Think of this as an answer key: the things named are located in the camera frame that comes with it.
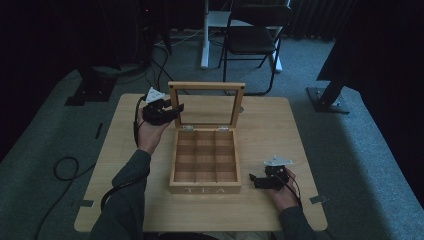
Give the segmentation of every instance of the box lid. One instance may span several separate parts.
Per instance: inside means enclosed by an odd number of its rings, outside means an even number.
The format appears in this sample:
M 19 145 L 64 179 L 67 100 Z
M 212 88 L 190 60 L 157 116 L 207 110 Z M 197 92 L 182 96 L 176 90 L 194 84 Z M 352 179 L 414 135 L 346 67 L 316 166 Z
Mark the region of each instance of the box lid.
M 184 111 L 174 121 L 176 128 L 236 127 L 244 94 L 244 83 L 168 82 L 168 86 L 172 107 L 184 104 Z M 222 96 L 223 91 L 231 94 Z M 213 96 L 213 102 L 210 98 L 206 101 L 205 95 Z

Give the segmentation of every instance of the hinge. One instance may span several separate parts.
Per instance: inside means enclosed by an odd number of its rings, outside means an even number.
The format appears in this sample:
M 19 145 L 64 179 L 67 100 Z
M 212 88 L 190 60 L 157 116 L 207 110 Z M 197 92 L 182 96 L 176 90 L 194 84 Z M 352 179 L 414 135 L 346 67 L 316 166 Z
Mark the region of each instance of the hinge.
M 221 131 L 221 132 L 228 132 L 229 130 L 230 130 L 230 128 L 228 128 L 227 126 L 218 127 L 218 131 Z
M 190 126 L 190 125 L 188 125 L 188 126 L 183 126 L 183 130 L 184 131 L 193 131 L 193 126 Z

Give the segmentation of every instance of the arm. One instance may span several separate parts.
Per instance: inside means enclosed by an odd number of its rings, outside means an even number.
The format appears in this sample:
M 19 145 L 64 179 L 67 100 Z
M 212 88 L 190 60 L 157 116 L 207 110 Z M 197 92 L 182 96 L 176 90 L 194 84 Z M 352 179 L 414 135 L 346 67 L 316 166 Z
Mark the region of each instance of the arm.
M 113 178 L 113 187 L 140 179 L 135 184 L 113 193 L 106 202 L 91 230 L 90 240 L 142 239 L 144 222 L 144 191 L 146 190 L 151 155 L 160 142 L 163 131 L 170 123 L 153 126 L 138 123 L 138 149 L 128 163 Z
M 293 186 L 293 180 L 296 178 L 296 175 L 289 169 L 287 171 L 290 175 L 287 185 L 295 192 L 296 189 Z M 266 192 L 272 198 L 280 212 L 279 220 L 286 239 L 316 239 L 314 230 L 309 226 L 302 209 L 297 204 L 296 196 L 287 187 L 283 187 L 280 191 L 267 189 Z

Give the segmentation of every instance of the dark background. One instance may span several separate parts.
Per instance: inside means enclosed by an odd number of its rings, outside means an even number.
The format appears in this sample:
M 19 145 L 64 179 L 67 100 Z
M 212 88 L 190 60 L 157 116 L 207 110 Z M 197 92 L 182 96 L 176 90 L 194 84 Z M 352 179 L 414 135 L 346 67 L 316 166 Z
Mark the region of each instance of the dark background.
M 203 27 L 203 1 L 166 2 L 169 28 Z M 218 10 L 225 1 L 210 2 L 210 9 Z M 1 1 L 1 159 L 70 71 L 81 66 L 119 69 L 120 63 L 138 61 L 135 56 L 142 55 L 147 44 L 137 31 L 160 19 L 141 14 L 146 3 Z M 286 34 L 337 39 L 318 79 L 341 82 L 361 93 L 422 202 L 423 4 L 373 0 L 358 1 L 354 8 L 355 3 L 292 0 L 294 17 Z

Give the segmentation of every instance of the hand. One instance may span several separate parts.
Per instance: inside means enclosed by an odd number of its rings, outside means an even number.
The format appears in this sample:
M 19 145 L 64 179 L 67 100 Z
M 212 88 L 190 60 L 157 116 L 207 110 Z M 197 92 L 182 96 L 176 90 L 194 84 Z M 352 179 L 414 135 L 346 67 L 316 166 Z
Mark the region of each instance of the hand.
M 296 175 L 289 169 L 286 168 L 286 170 L 290 176 L 287 185 L 296 193 L 296 189 L 293 186 L 293 179 L 296 178 Z M 272 198 L 280 212 L 286 208 L 297 206 L 297 197 L 287 187 L 283 187 L 280 191 L 274 189 L 266 189 L 265 191 Z
M 164 123 L 160 126 L 151 125 L 148 122 L 143 122 L 143 111 L 142 109 L 138 110 L 138 149 L 143 150 L 150 155 L 153 154 L 156 147 L 160 142 L 165 128 L 169 126 L 171 122 Z

